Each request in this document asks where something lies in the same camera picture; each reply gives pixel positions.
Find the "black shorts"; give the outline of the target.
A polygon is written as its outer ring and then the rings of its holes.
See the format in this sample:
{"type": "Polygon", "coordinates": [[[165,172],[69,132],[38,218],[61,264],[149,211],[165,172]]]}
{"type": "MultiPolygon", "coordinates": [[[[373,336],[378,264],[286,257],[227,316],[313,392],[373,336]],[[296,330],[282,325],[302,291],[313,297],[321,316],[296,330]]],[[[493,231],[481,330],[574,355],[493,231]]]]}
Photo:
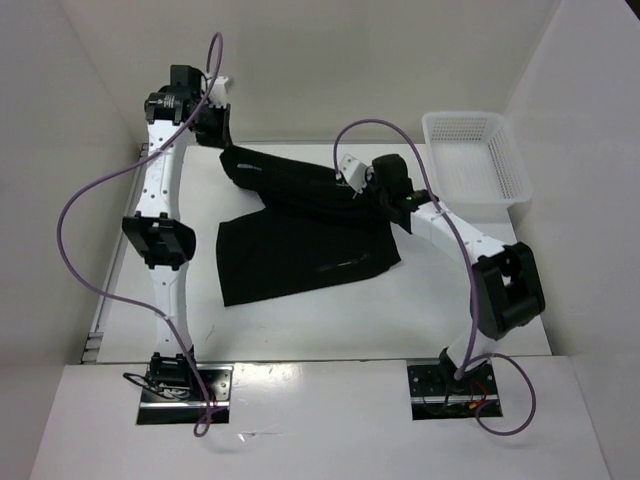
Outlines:
{"type": "Polygon", "coordinates": [[[375,200],[310,163],[232,146],[220,155],[260,211],[219,225],[216,261],[225,306],[367,280],[401,260],[375,200]]]}

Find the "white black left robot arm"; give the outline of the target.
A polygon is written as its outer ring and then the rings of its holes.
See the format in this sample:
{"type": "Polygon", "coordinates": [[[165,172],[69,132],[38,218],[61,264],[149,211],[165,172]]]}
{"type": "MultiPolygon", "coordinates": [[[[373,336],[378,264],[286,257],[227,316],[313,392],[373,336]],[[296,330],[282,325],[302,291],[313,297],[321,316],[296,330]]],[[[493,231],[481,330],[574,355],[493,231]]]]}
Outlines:
{"type": "Polygon", "coordinates": [[[200,376],[190,368],[193,342],[186,313],[186,274],[196,251],[195,231],[180,220],[179,188],[191,145],[231,145],[227,79],[187,65],[170,69],[170,82],[144,103],[149,151],[142,193],[122,230],[149,269],[160,310],[156,349],[142,385],[170,400],[198,391],[200,376]]]}

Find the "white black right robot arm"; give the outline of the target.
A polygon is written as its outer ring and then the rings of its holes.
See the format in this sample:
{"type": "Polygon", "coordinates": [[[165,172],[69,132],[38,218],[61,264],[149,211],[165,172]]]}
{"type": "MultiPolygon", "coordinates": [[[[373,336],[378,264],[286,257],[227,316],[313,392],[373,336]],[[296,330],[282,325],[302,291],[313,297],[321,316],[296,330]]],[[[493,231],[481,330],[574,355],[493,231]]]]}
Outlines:
{"type": "Polygon", "coordinates": [[[470,282],[471,325],[439,356],[440,385],[460,393],[512,330],[527,325],[546,308],[532,249],[507,244],[463,220],[435,195],[416,190],[404,159],[378,157],[365,174],[366,191],[389,219],[461,263],[470,282]]]}

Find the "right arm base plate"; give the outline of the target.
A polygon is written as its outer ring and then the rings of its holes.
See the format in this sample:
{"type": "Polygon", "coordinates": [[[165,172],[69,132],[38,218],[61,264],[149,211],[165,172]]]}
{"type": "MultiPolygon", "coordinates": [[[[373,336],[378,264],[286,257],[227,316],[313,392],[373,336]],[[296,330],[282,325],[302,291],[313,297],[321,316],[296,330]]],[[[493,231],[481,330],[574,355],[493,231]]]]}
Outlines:
{"type": "Polygon", "coordinates": [[[488,363],[461,387],[446,384],[434,359],[409,361],[406,370],[414,421],[473,418],[478,409],[481,417],[503,416],[494,371],[488,363]]]}

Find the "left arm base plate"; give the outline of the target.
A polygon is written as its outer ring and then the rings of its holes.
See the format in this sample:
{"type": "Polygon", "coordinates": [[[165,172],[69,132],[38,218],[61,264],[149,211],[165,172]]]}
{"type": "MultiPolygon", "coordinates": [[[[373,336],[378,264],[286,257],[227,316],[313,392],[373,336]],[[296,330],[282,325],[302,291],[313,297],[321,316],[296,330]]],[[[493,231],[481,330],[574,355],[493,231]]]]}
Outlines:
{"type": "MultiPolygon", "coordinates": [[[[199,364],[198,369],[212,402],[211,423],[227,424],[230,417],[233,365],[199,364]]],[[[205,409],[206,401],[198,385],[187,393],[147,384],[141,392],[136,424],[193,425],[204,415],[205,409]]]]}

